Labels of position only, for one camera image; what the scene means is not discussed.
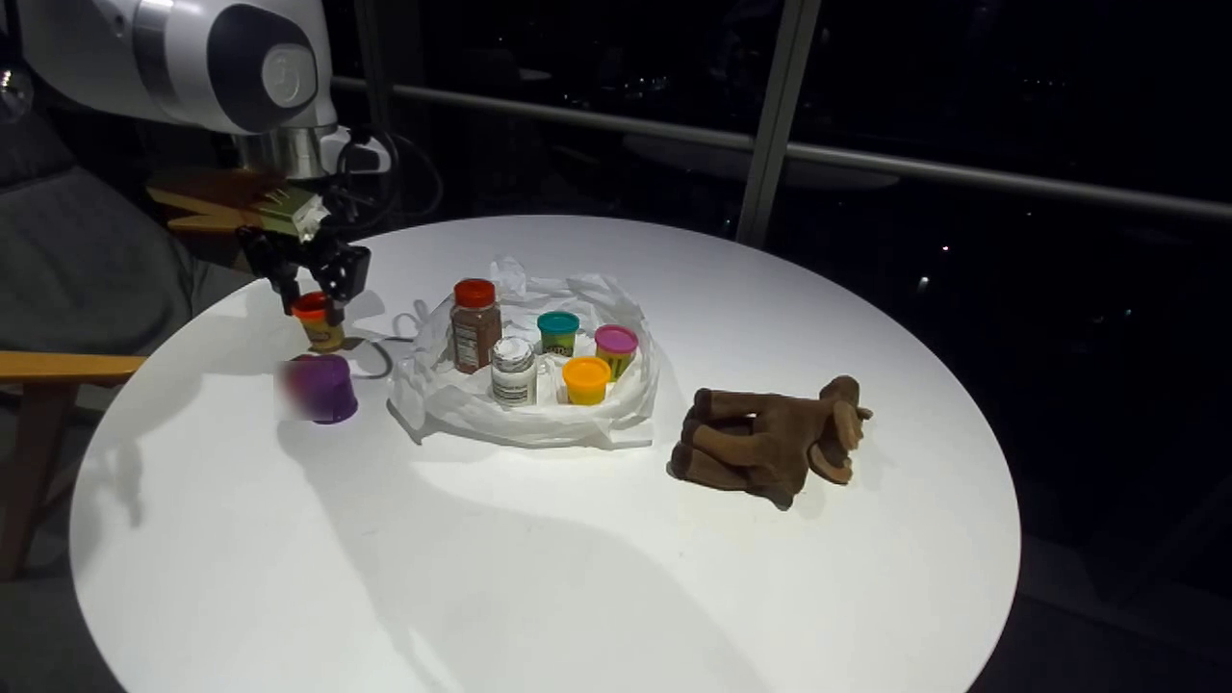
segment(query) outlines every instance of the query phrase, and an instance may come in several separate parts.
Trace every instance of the wooden chair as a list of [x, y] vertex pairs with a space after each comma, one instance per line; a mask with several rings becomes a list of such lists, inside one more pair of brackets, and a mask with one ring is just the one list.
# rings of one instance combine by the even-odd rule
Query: wooden chair
[[0, 389], [18, 396], [0, 468], [0, 583], [25, 570], [43, 508], [75, 490], [58, 438], [76, 389], [127, 382], [144, 355], [247, 282], [197, 261], [94, 176], [43, 114], [0, 125]]

